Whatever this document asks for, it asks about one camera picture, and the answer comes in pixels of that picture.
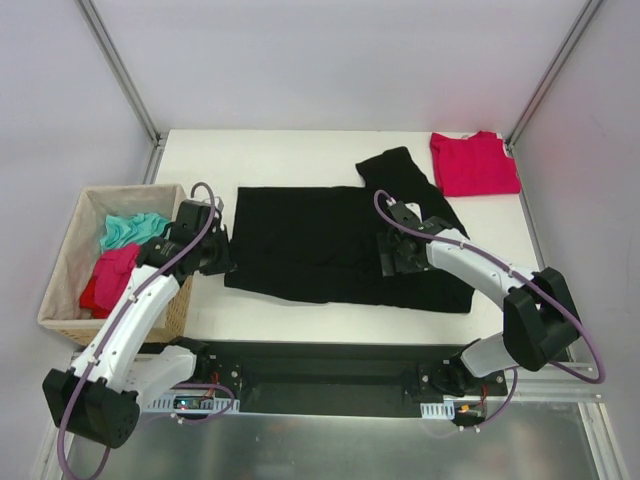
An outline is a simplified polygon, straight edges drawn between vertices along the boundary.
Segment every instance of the garment sleeve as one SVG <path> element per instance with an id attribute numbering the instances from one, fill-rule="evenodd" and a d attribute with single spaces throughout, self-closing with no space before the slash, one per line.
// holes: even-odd
<path id="1" fill-rule="evenodd" d="M 382 189 L 396 200 L 417 203 L 423 219 L 440 217 L 467 235 L 449 202 L 437 187 L 429 183 L 426 175 L 411 159 L 407 147 L 386 150 L 356 164 L 356 169 L 364 179 L 366 188 Z"/>

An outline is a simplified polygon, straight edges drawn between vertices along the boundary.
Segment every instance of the gray wall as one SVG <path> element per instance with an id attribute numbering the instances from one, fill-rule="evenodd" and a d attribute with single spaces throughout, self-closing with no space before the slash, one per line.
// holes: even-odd
<path id="1" fill-rule="evenodd" d="M 609 0 L 516 146 L 547 263 L 609 369 L 607 405 L 640 472 L 640 2 Z"/>
<path id="2" fill-rule="evenodd" d="M 150 145 L 72 1 L 2 2 L 0 71 L 0 476 L 21 479 L 70 358 L 36 315 L 78 193 L 140 181 Z"/>
<path id="3" fill-rule="evenodd" d="M 507 131 L 584 0 L 97 0 L 158 128 Z"/>

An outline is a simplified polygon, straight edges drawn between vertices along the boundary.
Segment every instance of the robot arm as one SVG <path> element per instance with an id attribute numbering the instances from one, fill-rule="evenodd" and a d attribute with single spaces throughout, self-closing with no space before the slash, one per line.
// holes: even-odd
<path id="1" fill-rule="evenodd" d="M 213 221 L 212 208 L 215 208 Z M 134 359 L 155 320 L 190 275 L 196 271 L 213 275 L 235 269 L 229 259 L 221 210 L 221 204 L 212 206 L 185 200 L 176 221 L 164 235 L 141 247 L 138 267 L 91 345 L 69 370 L 52 369 L 43 382 L 56 426 L 60 427 L 65 410 L 72 404 L 68 431 L 117 448 L 133 432 L 140 410 L 166 390 L 185 380 L 210 379 L 209 348 L 195 340 L 180 339 L 139 365 L 134 365 Z M 137 292 L 148 281 L 149 285 Z M 72 392 L 78 389 L 76 399 L 72 400 Z"/>
<path id="2" fill-rule="evenodd" d="M 521 280 L 535 284 L 577 318 L 567 284 L 558 271 L 546 268 L 535 272 L 494 255 L 478 254 L 484 250 L 447 222 L 437 217 L 422 221 L 415 208 L 403 202 L 388 202 L 387 211 L 402 229 L 393 228 L 391 234 L 378 236 L 383 274 L 442 269 L 485 294 L 503 311 L 502 332 L 468 345 L 432 372 L 430 383 L 438 390 L 463 396 L 477 386 L 477 379 L 495 371 L 516 366 L 537 371 L 579 338 L 576 328 Z M 424 237 L 431 240 L 406 231 L 426 234 Z M 495 260 L 509 271 L 499 268 Z"/>

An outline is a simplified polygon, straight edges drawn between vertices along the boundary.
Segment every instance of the cable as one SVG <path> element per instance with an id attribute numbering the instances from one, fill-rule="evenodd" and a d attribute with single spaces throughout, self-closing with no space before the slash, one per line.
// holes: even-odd
<path id="1" fill-rule="evenodd" d="M 516 387 L 518 386 L 518 370 L 517 370 L 517 368 L 518 367 L 507 369 L 507 370 L 513 370 L 513 383 L 511 384 L 511 390 L 509 390 L 509 395 L 507 395 L 507 398 L 505 398 L 504 402 L 502 402 L 502 405 L 500 405 L 500 408 L 498 408 L 498 410 L 496 410 L 489 417 L 487 417 L 484 422 L 482 422 L 480 425 L 478 425 L 478 427 L 480 427 L 480 426 L 484 427 L 488 423 L 493 422 L 496 419 L 496 417 L 498 417 L 498 415 L 500 415 L 502 412 L 504 412 L 505 409 L 511 403 L 511 400 L 513 399 L 513 396 L 516 393 Z M 467 429 L 475 430 L 475 427 L 467 427 Z"/>
<path id="2" fill-rule="evenodd" d="M 594 362 L 596 364 L 596 369 L 598 370 L 598 376 L 596 378 L 587 377 L 586 375 L 583 375 L 582 373 L 577 372 L 574 369 L 572 369 L 570 367 L 567 367 L 566 365 L 563 365 L 563 364 L 561 364 L 559 362 L 556 362 L 556 361 L 553 361 L 553 360 L 550 361 L 549 363 L 551 363 L 552 365 L 558 367 L 560 370 L 563 370 L 563 371 L 567 372 L 568 374 L 573 375 L 576 378 L 579 378 L 580 380 L 582 380 L 584 382 L 592 383 L 592 384 L 604 383 L 607 374 L 606 374 L 606 370 L 604 368 L 604 362 L 602 360 L 602 356 L 600 355 L 600 352 L 599 352 L 598 348 L 596 347 L 595 342 L 593 341 L 593 338 L 591 337 L 589 332 L 587 332 L 587 330 L 584 328 L 584 326 L 580 323 L 580 321 L 569 310 L 567 310 L 560 302 L 558 302 L 555 298 L 553 298 L 550 295 L 548 295 L 540 287 L 538 287 L 535 283 L 533 283 L 531 280 L 527 279 L 524 275 L 522 275 L 521 273 L 519 273 L 519 272 L 517 272 L 515 270 L 512 270 L 511 267 L 509 265 L 507 265 L 506 263 L 504 263 L 502 260 L 500 260 L 499 258 L 495 257 L 494 255 L 490 254 L 489 252 L 486 252 L 486 251 L 482 250 L 481 248 L 479 248 L 479 247 L 477 247 L 475 245 L 472 245 L 472 244 L 469 244 L 469 243 L 459 242 L 457 240 L 453 240 L 453 239 L 450 239 L 450 238 L 442 238 L 442 237 L 438 237 L 438 236 L 435 236 L 435 235 L 429 235 L 428 233 L 417 232 L 415 230 L 412 230 L 410 228 L 405 227 L 404 225 L 399 224 L 398 222 L 396 222 L 392 218 L 390 218 L 382 210 L 382 208 L 380 207 L 379 199 L 380 199 L 381 195 L 384 196 L 389 201 L 395 202 L 395 200 L 393 199 L 393 197 L 391 197 L 391 195 L 389 195 L 384 190 L 376 191 L 376 193 L 375 193 L 375 195 L 373 197 L 373 204 L 374 204 L 374 206 L 376 208 L 376 211 L 390 225 L 393 225 L 398 230 L 400 230 L 402 232 L 405 232 L 405 233 L 408 233 L 409 235 L 413 235 L 414 237 L 423 238 L 425 240 L 431 240 L 431 241 L 435 241 L 435 242 L 448 243 L 449 245 L 455 245 L 456 247 L 459 247 L 459 248 L 465 248 L 467 250 L 470 250 L 470 251 L 476 253 L 477 255 L 480 255 L 481 257 L 489 260 L 491 263 L 496 265 L 501 270 L 504 270 L 509 275 L 512 275 L 514 278 L 516 278 L 517 280 L 519 280 L 520 282 L 525 284 L 531 290 L 536 292 L 549 305 L 551 305 L 556 310 L 558 310 L 562 314 L 562 316 L 564 318 L 566 318 L 573 325 L 573 327 L 578 331 L 580 336 L 582 338 L 584 338 L 584 341 L 587 344 L 587 347 L 589 347 L 589 351 L 591 352 L 591 355 L 593 356 L 593 360 L 594 360 Z"/>
<path id="3" fill-rule="evenodd" d="M 480 407 L 480 408 L 482 408 L 483 413 L 486 413 L 487 412 L 486 401 L 487 401 L 487 397 L 488 396 L 489 396 L 489 387 L 487 387 L 487 384 L 485 383 L 484 385 L 482 385 L 482 392 L 481 392 L 481 395 L 480 395 L 480 401 L 475 403 L 475 404 L 462 405 L 461 408 L 465 408 L 466 407 L 467 410 L 471 410 L 473 408 Z"/>
<path id="4" fill-rule="evenodd" d="M 218 372 L 214 372 L 214 374 L 211 375 L 211 383 L 217 385 L 219 383 L 219 381 L 218 381 L 219 379 L 220 379 L 220 375 L 218 375 Z M 202 398 L 204 400 L 208 400 L 208 399 L 213 398 L 214 394 L 215 394 L 215 388 L 211 387 L 209 390 L 207 390 L 207 393 L 205 393 L 202 396 Z"/>
<path id="5" fill-rule="evenodd" d="M 211 187 L 207 185 L 205 182 L 198 182 L 191 188 L 191 197 L 194 196 L 195 191 L 198 189 L 198 187 L 204 187 L 204 189 L 207 190 L 209 198 L 213 203 L 214 202 L 213 199 L 215 198 L 215 195 L 213 194 L 213 190 L 211 190 Z M 186 247 L 184 247 L 180 251 L 180 253 L 178 253 L 175 257 L 169 260 L 165 265 L 163 265 L 161 268 L 156 270 L 152 275 L 150 275 L 149 278 L 147 278 L 144 282 L 142 282 L 142 284 L 140 284 L 140 286 L 133 292 L 133 295 L 131 295 L 131 297 L 128 298 L 127 301 L 122 305 L 122 308 L 118 311 L 113 322 L 111 323 L 106 333 L 102 337 L 102 340 L 96 347 L 96 350 L 93 354 L 96 361 L 100 358 L 100 355 L 104 350 L 104 347 L 106 346 L 107 342 L 113 335 L 113 332 L 118 327 L 118 324 L 122 320 L 122 317 L 124 317 L 124 314 L 127 312 L 129 307 L 133 305 L 133 303 L 135 303 L 135 299 L 137 299 L 137 297 L 144 291 L 144 289 L 147 288 L 149 285 L 151 285 L 151 283 L 153 283 L 156 278 L 160 277 L 160 275 L 164 274 L 164 272 L 166 272 L 171 267 L 173 267 L 176 263 L 182 260 L 182 258 L 184 258 L 184 256 L 187 253 L 193 250 L 193 248 L 198 243 L 200 243 L 202 238 L 206 235 L 206 233 L 211 228 L 215 215 L 216 215 L 215 207 L 210 208 L 207 221 L 205 222 L 204 227 L 202 227 L 202 230 L 200 230 L 198 235 L 196 235 L 196 237 Z M 60 429 L 58 430 L 58 439 L 57 439 L 58 462 L 60 463 L 60 468 L 62 469 L 63 473 L 69 480 L 83 480 L 83 479 L 80 479 L 79 477 L 77 477 L 71 470 L 71 467 L 69 466 L 69 462 L 66 458 L 65 451 L 64 451 L 64 437 L 65 437 L 65 434 L 67 433 L 67 427 L 69 426 L 69 420 L 71 418 L 71 412 L 73 411 L 73 407 L 78 401 L 80 392 L 82 391 L 82 388 L 87 382 L 87 379 L 89 378 L 89 374 L 91 373 L 91 370 L 93 370 L 94 365 L 95 365 L 94 362 L 89 363 L 84 373 L 80 377 L 80 380 L 78 380 L 78 383 L 76 384 L 76 388 L 73 390 L 71 397 L 69 398 L 69 402 L 67 403 L 67 406 L 64 409 L 64 413 L 62 414 L 62 420 L 60 421 Z M 94 480 L 102 473 L 102 470 L 107 464 L 107 459 L 109 458 L 110 451 L 111 449 L 108 447 L 105 449 L 104 456 L 102 457 L 102 461 L 100 462 L 98 469 L 95 471 L 93 475 L 88 477 L 86 480 Z"/>
<path id="6" fill-rule="evenodd" d="M 231 410 L 233 408 L 233 402 L 235 401 L 235 397 L 233 395 L 233 392 L 231 390 L 229 390 L 227 387 L 225 387 L 224 385 L 218 385 L 218 384 L 200 384 L 200 383 L 179 383 L 178 385 L 176 385 L 175 388 L 211 388 L 213 390 L 220 390 L 223 391 L 224 393 L 226 393 L 227 395 L 229 395 L 229 404 L 224 407 L 222 410 L 220 410 L 219 412 L 213 413 L 211 415 L 207 415 L 205 418 L 201 418 L 198 420 L 193 420 L 193 419 L 189 419 L 189 418 L 185 418 L 185 417 L 181 417 L 182 419 L 182 423 L 186 423 L 187 425 L 200 425 L 203 423 L 207 423 L 210 422 L 211 420 L 218 418 L 220 415 L 228 412 L 229 410 Z"/>
<path id="7" fill-rule="evenodd" d="M 180 419 L 178 421 L 178 423 L 180 423 L 180 424 L 186 423 L 187 425 L 200 425 L 202 423 L 210 422 L 214 418 L 218 418 L 220 415 L 223 415 L 224 413 L 227 413 L 229 410 L 231 410 L 233 408 L 233 402 L 235 401 L 235 396 L 233 395 L 233 392 L 231 390 L 229 390 L 227 387 L 225 387 L 224 385 L 213 384 L 213 383 L 212 384 L 206 384 L 206 383 L 179 383 L 178 385 L 176 385 L 173 388 L 200 388 L 200 389 L 202 389 L 202 388 L 210 388 L 211 390 L 221 390 L 224 393 L 226 393 L 227 395 L 229 395 L 229 404 L 225 408 L 220 410 L 219 412 L 213 413 L 213 414 L 208 415 L 207 417 L 199 419 L 199 420 L 193 420 L 193 419 L 190 419 L 190 418 L 182 417 L 179 414 L 177 414 L 176 412 L 174 412 L 174 413 L 159 413 L 159 414 L 154 415 L 151 418 L 147 419 L 147 421 L 143 422 L 140 425 L 140 427 L 138 427 L 138 428 L 144 428 L 146 425 L 150 424 L 151 422 L 155 422 L 156 420 L 158 420 L 160 418 L 174 418 L 174 417 L 178 417 Z"/>

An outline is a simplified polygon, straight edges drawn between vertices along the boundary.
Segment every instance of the wicker basket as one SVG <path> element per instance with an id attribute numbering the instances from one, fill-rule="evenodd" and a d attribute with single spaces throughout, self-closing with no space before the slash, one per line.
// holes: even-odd
<path id="1" fill-rule="evenodd" d="M 85 188 L 62 243 L 38 313 L 38 323 L 80 345 L 88 345 L 105 320 L 90 318 L 89 312 L 80 308 L 78 300 L 100 257 L 99 240 L 106 232 L 106 216 L 157 212 L 175 219 L 180 202 L 185 198 L 180 185 Z M 191 278 L 159 316 L 146 342 L 168 342 L 183 334 L 190 296 Z"/>

